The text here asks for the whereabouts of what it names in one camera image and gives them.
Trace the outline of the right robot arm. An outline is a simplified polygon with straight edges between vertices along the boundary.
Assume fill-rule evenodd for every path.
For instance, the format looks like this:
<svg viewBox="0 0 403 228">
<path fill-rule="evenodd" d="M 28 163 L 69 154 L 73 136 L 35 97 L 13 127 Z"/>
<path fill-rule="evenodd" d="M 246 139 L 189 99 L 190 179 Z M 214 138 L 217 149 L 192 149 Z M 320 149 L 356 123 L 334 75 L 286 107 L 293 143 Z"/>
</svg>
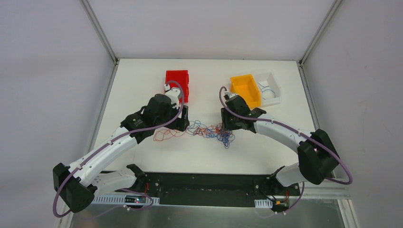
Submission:
<svg viewBox="0 0 403 228">
<path fill-rule="evenodd" d="M 282 166 L 270 175 L 269 186 L 273 193 L 283 194 L 290 185 L 300 182 L 319 185 L 340 165 L 341 160 L 325 131 L 310 132 L 293 127 L 260 108 L 250 109 L 240 95 L 231 92 L 225 92 L 220 101 L 226 130 L 243 129 L 264 135 L 297 154 L 297 163 Z"/>
</svg>

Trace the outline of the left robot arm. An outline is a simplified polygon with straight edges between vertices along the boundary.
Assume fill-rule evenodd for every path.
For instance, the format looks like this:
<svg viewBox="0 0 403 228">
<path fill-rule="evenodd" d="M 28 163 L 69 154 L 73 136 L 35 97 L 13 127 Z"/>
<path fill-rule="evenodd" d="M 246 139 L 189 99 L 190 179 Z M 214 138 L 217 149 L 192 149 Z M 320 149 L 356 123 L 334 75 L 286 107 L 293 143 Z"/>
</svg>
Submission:
<svg viewBox="0 0 403 228">
<path fill-rule="evenodd" d="M 146 191 L 146 174 L 135 164 L 118 171 L 102 171 L 121 154 L 139 145 L 161 127 L 185 131 L 189 126 L 188 106 L 174 95 L 156 94 L 139 111 L 128 115 L 98 147 L 69 165 L 53 168 L 55 199 L 61 198 L 69 211 L 78 213 L 95 197 L 116 190 Z"/>
</svg>

